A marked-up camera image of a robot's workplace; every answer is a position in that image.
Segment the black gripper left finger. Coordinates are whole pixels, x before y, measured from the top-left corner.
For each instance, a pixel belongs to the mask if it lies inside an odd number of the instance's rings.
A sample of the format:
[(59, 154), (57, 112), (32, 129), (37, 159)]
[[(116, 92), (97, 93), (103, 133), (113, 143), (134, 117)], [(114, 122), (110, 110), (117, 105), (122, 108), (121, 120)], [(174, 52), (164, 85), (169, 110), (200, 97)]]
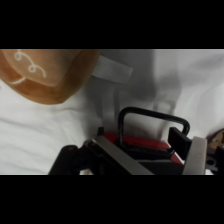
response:
[(104, 137), (104, 128), (78, 148), (64, 146), (56, 157), (50, 175), (152, 175), (152, 172)]

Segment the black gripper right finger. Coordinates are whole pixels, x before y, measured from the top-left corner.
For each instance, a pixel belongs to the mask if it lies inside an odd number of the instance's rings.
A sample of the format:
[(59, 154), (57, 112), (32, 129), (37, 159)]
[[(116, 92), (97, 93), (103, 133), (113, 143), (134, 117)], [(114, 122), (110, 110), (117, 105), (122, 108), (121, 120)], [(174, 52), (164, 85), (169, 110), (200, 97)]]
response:
[(207, 140), (194, 137), (190, 140), (177, 128), (169, 130), (168, 143), (184, 160), (183, 175), (204, 175), (207, 157)]

